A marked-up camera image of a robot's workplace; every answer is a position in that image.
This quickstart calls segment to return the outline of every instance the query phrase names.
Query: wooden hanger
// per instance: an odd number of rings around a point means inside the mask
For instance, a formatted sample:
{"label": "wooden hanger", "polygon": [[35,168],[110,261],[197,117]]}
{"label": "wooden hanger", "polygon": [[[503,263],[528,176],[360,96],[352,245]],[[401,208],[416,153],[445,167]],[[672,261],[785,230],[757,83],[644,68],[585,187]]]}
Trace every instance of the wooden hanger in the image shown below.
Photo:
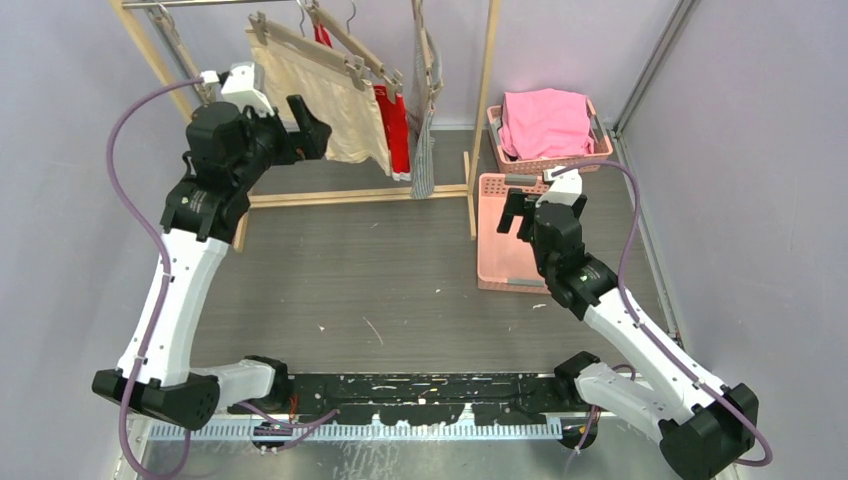
{"label": "wooden hanger", "polygon": [[281,45],[290,45],[309,60],[349,76],[357,90],[365,89],[365,83],[362,81],[365,78],[365,62],[362,57],[349,58],[341,52],[302,37],[268,20],[262,12],[249,15],[247,19],[252,27],[248,33],[256,35],[256,39],[262,45],[268,45],[269,39]]}
{"label": "wooden hanger", "polygon": [[386,71],[385,64],[362,42],[347,33],[347,30],[329,12],[318,6],[318,2],[313,2],[307,6],[306,12],[309,13],[314,25],[324,26],[350,53],[362,57],[365,66],[385,83],[389,101],[395,103],[395,95],[403,93],[403,75],[397,70],[394,71],[393,75],[390,75]]}
{"label": "wooden hanger", "polygon": [[423,0],[412,0],[412,17],[415,19],[415,34],[419,36],[418,41],[421,43],[421,54],[424,57],[424,76],[427,82],[427,98],[429,101],[434,101],[436,96],[444,87],[442,80],[433,83],[433,51],[430,49],[427,29],[424,28],[424,14],[421,12],[421,4]]}

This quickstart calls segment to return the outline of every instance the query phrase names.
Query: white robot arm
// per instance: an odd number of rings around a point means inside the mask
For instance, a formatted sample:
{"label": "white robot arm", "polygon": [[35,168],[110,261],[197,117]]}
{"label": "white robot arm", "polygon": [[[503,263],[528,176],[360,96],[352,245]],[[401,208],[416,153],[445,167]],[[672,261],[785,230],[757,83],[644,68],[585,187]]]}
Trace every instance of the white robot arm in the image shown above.
{"label": "white robot arm", "polygon": [[[195,110],[186,128],[187,172],[168,194],[161,220],[171,258],[159,259],[141,319],[117,368],[97,372],[92,383],[95,393],[120,403],[124,388],[134,382],[132,410],[189,430],[243,400],[266,408],[288,401],[288,372],[279,361],[247,357],[233,365],[192,369],[189,358],[212,278],[250,205],[247,192],[273,165],[323,157],[331,133],[299,96],[287,98],[299,131],[287,132],[262,93],[258,64],[201,76],[204,84],[221,84],[224,101]],[[163,261],[171,265],[168,295],[138,376],[129,378],[159,297]]]}
{"label": "white robot arm", "polygon": [[[723,399],[756,425],[758,400],[745,385],[730,388],[695,362],[642,311],[629,291],[622,299],[616,274],[586,253],[580,215],[586,203],[577,170],[548,170],[549,190],[539,195],[512,189],[500,233],[523,217],[518,236],[529,242],[539,274],[554,299],[609,340],[642,374],[648,386],[628,381],[588,352],[554,372],[563,394],[608,410],[660,445],[669,465],[683,478],[711,478],[754,445],[752,432],[707,392]],[[635,309],[638,323],[629,308]],[[646,334],[653,334],[659,348]],[[683,365],[697,376],[678,366]]]}

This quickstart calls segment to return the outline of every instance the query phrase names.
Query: gray floor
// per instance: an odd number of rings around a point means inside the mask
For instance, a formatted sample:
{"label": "gray floor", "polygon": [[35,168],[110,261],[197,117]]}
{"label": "gray floor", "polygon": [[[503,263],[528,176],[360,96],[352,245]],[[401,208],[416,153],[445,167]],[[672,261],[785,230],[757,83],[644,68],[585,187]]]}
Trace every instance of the gray floor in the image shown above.
{"label": "gray floor", "polygon": [[[471,133],[436,132],[438,183],[462,181]],[[483,141],[480,170],[496,171]],[[398,186],[381,175],[376,164],[302,163],[272,169],[257,191]],[[587,174],[584,191],[584,241],[616,267],[631,216],[624,180]],[[628,265],[629,287],[664,326],[641,242]],[[550,297],[479,290],[466,202],[443,199],[252,212],[244,253],[212,284],[192,364],[256,354],[295,372],[551,371],[580,350],[623,360]]]}

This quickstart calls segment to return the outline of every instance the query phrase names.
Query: clothes rack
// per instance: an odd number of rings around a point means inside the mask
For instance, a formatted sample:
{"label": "clothes rack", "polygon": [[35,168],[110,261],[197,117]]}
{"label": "clothes rack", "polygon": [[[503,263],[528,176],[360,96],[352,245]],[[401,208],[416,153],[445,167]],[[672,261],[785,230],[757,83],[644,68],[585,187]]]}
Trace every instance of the clothes rack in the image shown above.
{"label": "clothes rack", "polygon": [[[171,71],[165,62],[162,55],[159,53],[154,42],[145,32],[139,21],[139,18],[133,13],[133,10],[138,9],[157,9],[160,13],[168,15],[168,8],[181,8],[193,6],[212,6],[212,5],[232,5],[232,4],[247,4],[247,3],[264,3],[269,1],[294,1],[294,0],[162,0],[162,1],[122,1],[109,0],[113,10],[118,15],[124,28],[129,33],[136,47],[145,58],[150,68],[156,74],[156,77],[163,84],[174,83],[179,78]],[[477,165],[480,156],[480,143],[482,140],[482,132],[485,125],[483,124],[484,113],[486,109],[486,97],[489,90],[489,76],[491,74],[492,50],[494,47],[495,33],[497,31],[498,15],[500,13],[501,0],[489,0],[489,11],[486,23],[486,44],[484,49],[483,70],[481,72],[480,81],[480,97],[478,101],[477,119],[474,130],[474,145],[472,153],[464,152],[463,166],[465,171],[465,182],[452,185],[436,185],[433,194],[426,198],[430,199],[445,199],[445,198],[466,198],[468,208],[468,219],[471,232],[471,239],[477,238],[477,225],[474,213],[474,186],[477,179]],[[173,34],[176,35],[176,25],[173,19],[170,19],[170,27],[173,29]],[[188,49],[181,45],[181,48],[174,49],[173,44],[165,42],[166,47],[170,48],[170,54],[174,57],[178,65],[192,65],[193,62],[189,57]],[[185,95],[185,92],[175,90],[171,92],[171,99],[177,106],[183,119],[188,123],[191,120],[191,114],[194,108],[191,102]],[[363,190],[345,190],[345,191],[328,191],[314,193],[285,193],[285,194],[249,194],[250,209],[258,208],[276,208],[276,207],[294,207],[305,205],[336,205],[345,203],[372,203],[372,202],[391,202],[411,200],[411,187],[394,187],[394,188],[377,188]],[[237,252],[241,252],[244,248],[245,237],[247,234],[249,212],[246,213],[241,221],[233,239],[233,248]]]}

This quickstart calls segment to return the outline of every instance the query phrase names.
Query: plastic laundry basket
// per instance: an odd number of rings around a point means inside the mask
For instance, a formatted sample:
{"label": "plastic laundry basket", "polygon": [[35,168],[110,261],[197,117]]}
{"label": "plastic laundry basket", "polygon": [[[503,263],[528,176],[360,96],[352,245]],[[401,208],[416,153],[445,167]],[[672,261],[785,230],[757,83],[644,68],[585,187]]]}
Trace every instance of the plastic laundry basket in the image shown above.
{"label": "plastic laundry basket", "polygon": [[[496,105],[489,107],[486,113],[489,117],[489,139],[492,141],[492,150],[498,161],[498,170],[501,173],[520,173],[525,175],[541,175],[545,169],[571,165],[587,160],[606,160],[612,154],[612,142],[604,125],[598,118],[595,112],[595,106],[592,101],[586,99],[586,112],[589,114],[589,120],[592,124],[592,130],[589,132],[595,140],[595,153],[589,155],[577,155],[573,157],[557,157],[557,158],[542,158],[536,160],[516,160],[512,161],[501,146],[501,106]],[[598,166],[583,167],[581,173],[594,172]]]}
{"label": "plastic laundry basket", "polygon": [[549,294],[545,280],[536,272],[533,248],[518,238],[521,219],[512,222],[509,234],[497,232],[510,188],[542,194],[548,186],[531,175],[480,175],[477,201],[477,286],[484,290]]}

